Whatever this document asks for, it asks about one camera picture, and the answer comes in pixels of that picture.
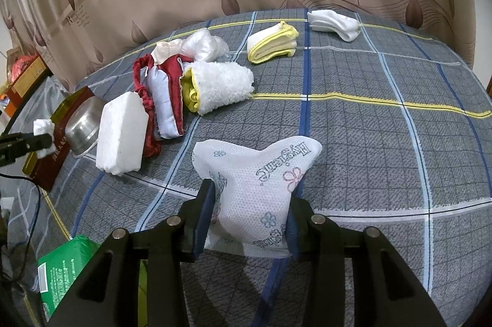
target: bedsheet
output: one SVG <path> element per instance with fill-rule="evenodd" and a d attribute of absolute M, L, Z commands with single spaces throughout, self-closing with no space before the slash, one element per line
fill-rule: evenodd
<path fill-rule="evenodd" d="M 76 234 L 102 242 L 116 227 L 151 228 L 196 195 L 201 181 L 191 152 L 197 141 L 222 139 L 261 150 L 297 134 L 323 145 L 300 185 L 315 212 L 352 229 L 377 226 L 448 325 L 471 314 L 492 273 L 489 97 L 459 56 L 421 31 L 347 12 L 363 23 L 359 37 L 347 43 L 310 31 L 306 12 L 258 11 L 188 26 L 78 84 L 110 101 L 132 90 L 132 63 L 155 42 L 208 28 L 229 44 L 233 61 L 253 71 L 255 94 L 203 117 L 186 112 L 185 136 L 165 141 L 161 154 L 144 159 L 138 172 L 116 177 L 99 171 L 95 149 L 78 160 L 68 155 L 53 190 L 43 194 L 23 281 L 28 294 L 14 297 L 26 318 L 39 317 L 34 258 Z M 294 57 L 250 64 L 247 37 L 280 20 L 300 33 Z M 15 269 L 37 194 L 27 182 L 10 183 L 8 190 L 17 198 L 8 228 Z M 301 325 L 310 266 L 271 257 L 268 249 L 252 256 L 250 248 L 223 244 L 182 265 L 190 324 Z M 348 260 L 345 302 L 345 323 L 352 325 Z"/>

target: printed flower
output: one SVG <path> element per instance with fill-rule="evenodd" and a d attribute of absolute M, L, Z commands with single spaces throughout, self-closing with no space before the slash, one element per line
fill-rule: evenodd
<path fill-rule="evenodd" d="M 290 193 L 294 191 L 297 187 L 297 184 L 299 183 L 299 181 L 301 181 L 303 177 L 304 174 L 302 170 L 298 167 L 293 168 L 292 171 L 287 170 L 283 175 L 284 181 L 289 182 L 289 184 L 287 185 L 287 191 L 289 191 Z"/>
<path fill-rule="evenodd" d="M 276 216 L 271 212 L 265 213 L 265 215 L 261 218 L 261 223 L 264 227 L 270 228 L 276 226 Z"/>

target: orange box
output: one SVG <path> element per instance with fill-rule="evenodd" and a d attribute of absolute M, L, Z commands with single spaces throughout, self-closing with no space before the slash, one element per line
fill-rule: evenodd
<path fill-rule="evenodd" d="M 25 99 L 30 96 L 28 93 L 30 93 L 31 87 L 36 82 L 44 80 L 51 74 L 50 69 L 46 66 L 41 56 L 36 57 L 8 88 L 6 95 L 10 102 L 6 108 L 7 115 L 9 115 L 7 110 L 11 111 L 13 108 L 15 111 L 15 109 L 24 103 Z"/>

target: yellow cloth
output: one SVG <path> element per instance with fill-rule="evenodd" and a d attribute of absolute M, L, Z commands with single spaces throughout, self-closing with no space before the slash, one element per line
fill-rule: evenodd
<path fill-rule="evenodd" d="M 190 112 L 197 112 L 200 106 L 200 93 L 197 87 L 193 70 L 189 67 L 181 78 L 181 95 L 184 105 Z"/>
<path fill-rule="evenodd" d="M 294 56 L 298 31 L 284 21 L 248 38 L 248 60 L 262 63 L 275 56 Z"/>

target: metal pot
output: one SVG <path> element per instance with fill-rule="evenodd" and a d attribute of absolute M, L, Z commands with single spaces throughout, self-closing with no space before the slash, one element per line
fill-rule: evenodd
<path fill-rule="evenodd" d="M 65 127 L 65 137 L 74 158 L 89 152 L 99 137 L 99 123 L 106 101 L 99 97 L 86 99 L 73 113 Z"/>

